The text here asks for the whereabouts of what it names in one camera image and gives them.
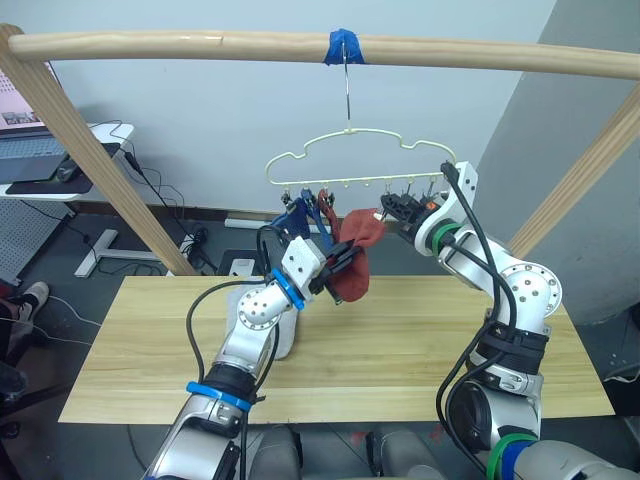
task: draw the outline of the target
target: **wooden pole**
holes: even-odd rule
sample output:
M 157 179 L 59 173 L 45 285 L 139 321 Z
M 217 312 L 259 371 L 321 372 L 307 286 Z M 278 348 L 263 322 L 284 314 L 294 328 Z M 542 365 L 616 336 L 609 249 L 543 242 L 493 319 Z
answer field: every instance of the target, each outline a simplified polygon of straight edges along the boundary
M 8 40 L 22 30 L 0 24 L 0 69 L 118 213 L 176 275 L 196 272 L 124 178 L 42 62 L 18 60 Z
M 516 257 L 527 255 L 584 196 L 640 134 L 640 84 L 598 137 L 511 239 Z
M 640 80 L 640 55 L 557 45 L 358 35 L 372 65 L 484 68 Z M 326 33 L 218 30 L 106 31 L 16 35 L 21 60 L 200 58 L 271 62 L 323 61 Z

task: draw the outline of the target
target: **wooden table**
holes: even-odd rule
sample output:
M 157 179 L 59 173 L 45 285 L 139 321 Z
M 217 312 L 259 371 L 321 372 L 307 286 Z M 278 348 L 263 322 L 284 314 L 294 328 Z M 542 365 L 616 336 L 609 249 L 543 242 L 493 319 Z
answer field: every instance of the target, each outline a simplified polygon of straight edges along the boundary
M 225 277 L 127 277 L 91 348 L 61 422 L 170 424 L 196 363 L 185 315 Z M 489 299 L 447 276 L 373 277 L 360 301 L 323 293 L 298 320 L 289 356 L 263 388 L 252 423 L 436 420 L 438 385 L 481 324 Z M 194 330 L 209 363 L 225 335 L 226 293 L 207 298 Z M 564 308 L 541 371 L 545 417 L 613 410 Z

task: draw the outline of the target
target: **wire hanger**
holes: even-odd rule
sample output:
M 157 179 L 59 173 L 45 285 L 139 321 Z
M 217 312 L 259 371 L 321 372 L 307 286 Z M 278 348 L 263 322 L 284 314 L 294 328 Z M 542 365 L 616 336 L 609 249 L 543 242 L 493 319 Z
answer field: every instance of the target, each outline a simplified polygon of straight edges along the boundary
M 416 178 L 424 178 L 424 177 L 438 177 L 441 176 L 442 173 L 441 172 L 423 172 L 423 173 L 407 173 L 407 174 L 401 174 L 401 175 L 379 175 L 379 176 L 370 176 L 370 177 L 349 177 L 349 178 L 326 178 L 326 179 L 319 179 L 319 180 L 295 180 L 295 181 L 276 181 L 274 179 L 271 178 L 270 176 L 270 170 L 273 167 L 273 165 L 278 162 L 279 160 L 282 160 L 283 158 L 287 158 L 287 157 L 291 157 L 294 158 L 296 160 L 300 160 L 302 158 L 305 158 L 308 153 L 309 153 L 309 147 L 311 145 L 313 145 L 314 143 L 318 143 L 321 142 L 323 140 L 328 140 L 330 138 L 334 138 L 334 137 L 340 137 L 340 136 L 344 136 L 344 135 L 355 135 L 358 133 L 373 133 L 373 134 L 381 134 L 381 135 L 388 135 L 391 137 L 394 137 L 398 140 L 398 146 L 400 148 L 406 149 L 406 150 L 414 150 L 416 147 L 420 146 L 420 145 L 426 145 L 426 146 L 430 146 L 430 147 L 435 147 L 435 148 L 439 148 L 441 150 L 444 150 L 445 152 L 447 152 L 449 154 L 449 156 L 451 157 L 451 161 L 452 163 L 455 165 L 455 163 L 457 162 L 457 158 L 456 158 L 456 154 L 454 153 L 454 151 L 449 148 L 448 146 L 442 144 L 442 143 L 438 143 L 438 142 L 432 142 L 429 140 L 418 140 L 413 144 L 406 144 L 404 143 L 404 140 L 402 138 L 402 135 L 400 135 L 399 133 L 396 132 L 392 132 L 389 130 L 381 130 L 378 128 L 352 128 L 351 126 L 351 102 L 349 100 L 349 71 L 347 68 L 347 48 L 345 45 L 345 42 L 342 42 L 342 60 L 344 62 L 344 80 L 345 80 L 345 92 L 346 92 L 346 100 L 347 100 L 347 128 L 338 132 L 333 132 L 333 133 L 328 133 L 326 135 L 322 135 L 320 137 L 316 137 L 313 138 L 311 140 L 309 140 L 308 142 L 306 142 L 303 145 L 303 153 L 301 154 L 295 154 L 293 152 L 285 152 L 282 153 L 276 157 L 273 157 L 271 160 L 269 160 L 267 162 L 267 164 L 265 165 L 264 168 L 264 172 L 265 172 L 265 176 L 267 177 L 267 180 L 269 181 L 269 183 L 271 183 L 272 185 L 279 185 L 279 186 L 283 186 L 285 187 L 285 190 L 289 190 L 289 188 L 293 185 L 303 185 L 303 186 L 310 186 L 310 185 L 322 185 L 324 188 L 328 188 L 329 184 L 331 183 L 341 183 L 346 187 L 349 186 L 350 183 L 355 183 L 355 182 L 362 182 L 365 186 L 369 186 L 370 183 L 372 181 L 375 180 L 384 180 L 385 182 L 385 188 L 389 188 L 391 185 L 391 182 L 393 180 L 396 179 L 406 179 L 409 182 L 409 185 L 411 185 Z

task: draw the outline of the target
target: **white desk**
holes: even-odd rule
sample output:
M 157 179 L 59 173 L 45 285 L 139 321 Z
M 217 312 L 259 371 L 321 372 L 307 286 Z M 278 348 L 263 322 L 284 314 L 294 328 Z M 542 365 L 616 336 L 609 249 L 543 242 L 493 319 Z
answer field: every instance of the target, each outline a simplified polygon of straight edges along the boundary
M 91 129 L 100 143 L 118 143 L 122 146 L 133 134 L 133 125 L 123 123 L 119 125 L 115 130 L 114 127 L 117 123 L 103 123 L 102 125 L 96 125 Z M 12 198 L 15 200 L 41 200 L 48 202 L 71 202 L 78 200 L 83 193 L 47 193 L 47 194 L 17 194 L 8 195 L 7 189 L 11 184 L 0 185 L 0 198 Z

